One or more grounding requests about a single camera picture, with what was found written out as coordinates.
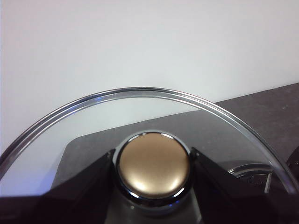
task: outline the glass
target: glass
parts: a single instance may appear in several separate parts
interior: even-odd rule
[[[284,162],[234,115],[179,91],[124,88],[69,103],[16,139],[1,156],[1,197],[42,195],[144,131],[178,137],[228,173],[250,184],[263,183],[266,193],[272,173],[288,194],[298,193]],[[262,172],[253,177],[256,170]]]

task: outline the gold knob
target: gold knob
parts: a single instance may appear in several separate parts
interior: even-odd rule
[[[134,196],[161,199],[179,194],[190,171],[184,147],[163,133],[132,138],[119,158],[119,174]]]

